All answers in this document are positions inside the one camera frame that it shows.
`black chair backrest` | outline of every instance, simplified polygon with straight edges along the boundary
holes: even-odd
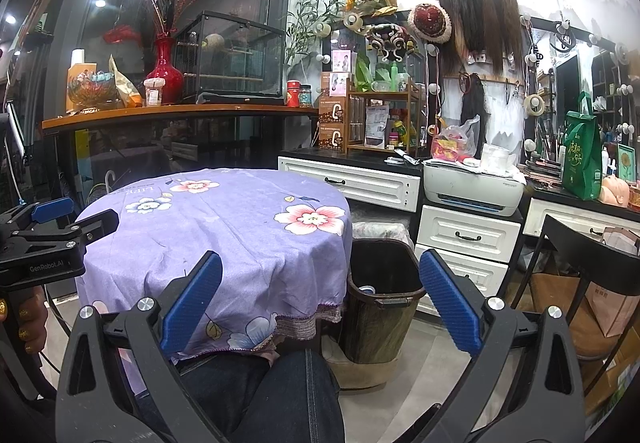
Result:
[[[603,288],[620,295],[640,295],[640,257],[604,245],[572,230],[551,216],[545,217],[543,232],[562,260]]]

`purple tablecloth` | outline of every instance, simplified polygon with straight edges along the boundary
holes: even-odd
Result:
[[[176,359],[259,350],[274,333],[309,339],[316,318],[340,318],[351,219],[346,200],[324,182],[291,172],[205,169],[128,185],[81,218],[108,208],[120,225],[87,247],[86,273],[76,279],[83,305],[128,310],[184,276],[208,249],[222,259],[222,284]]]

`tile floor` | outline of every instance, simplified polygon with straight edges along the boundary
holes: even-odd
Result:
[[[79,310],[78,298],[58,305],[72,325]],[[45,354],[58,368],[66,335],[49,311]],[[498,386],[477,426],[484,426],[499,411],[515,371],[518,355],[510,355]],[[402,344],[399,365],[388,383],[364,391],[343,391],[340,405],[347,443],[392,443],[433,403],[443,403],[465,370],[469,356],[454,345],[437,319],[418,313]],[[43,372],[56,385],[58,375],[43,363]]]

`drawer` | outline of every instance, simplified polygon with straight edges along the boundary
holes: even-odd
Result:
[[[635,223],[632,220],[607,216],[591,210],[583,210],[582,208],[574,208],[566,204],[552,203],[539,199],[532,199],[529,204],[524,233],[526,235],[535,235],[536,237],[540,236],[542,224],[545,222],[547,215],[552,216],[577,232],[585,233],[586,235],[593,235],[593,232],[597,232],[595,237],[599,237],[606,227],[622,227],[640,235],[640,223]]]
[[[414,253],[418,260],[422,252],[429,248],[430,246],[415,245]],[[468,277],[485,297],[491,297],[498,293],[500,284],[507,273],[506,264],[483,261],[482,259],[476,259],[476,257],[460,255],[443,249],[437,249],[437,252],[453,273],[460,275],[460,277]],[[432,315],[438,314],[428,295],[420,299],[418,309]]]
[[[422,207],[418,243],[508,263],[519,233],[519,223],[425,205]]]
[[[417,176],[282,156],[278,158],[278,170],[326,181],[344,197],[356,201],[408,212],[415,212],[418,205],[420,178]]]

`black countertop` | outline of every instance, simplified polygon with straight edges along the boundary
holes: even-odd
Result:
[[[540,199],[542,201],[550,201],[552,203],[565,204],[582,210],[590,210],[606,216],[620,217],[622,219],[632,220],[640,223],[640,214],[634,212],[630,208],[622,208],[613,206],[612,204],[600,203],[598,200],[582,201],[568,192],[564,188],[554,187],[546,188],[537,183],[527,180],[527,188],[525,195],[529,198]]]
[[[298,148],[295,150],[283,150],[281,156],[298,159],[310,159],[311,161],[319,161],[323,163],[335,163],[337,165],[347,165],[350,167],[368,168],[371,170],[380,170],[383,172],[394,172],[396,174],[405,174],[407,176],[422,177],[422,164],[409,165],[389,165],[385,163],[385,159],[393,156],[391,151],[381,152],[354,152],[351,150],[347,154],[334,152],[333,150],[319,148]]]

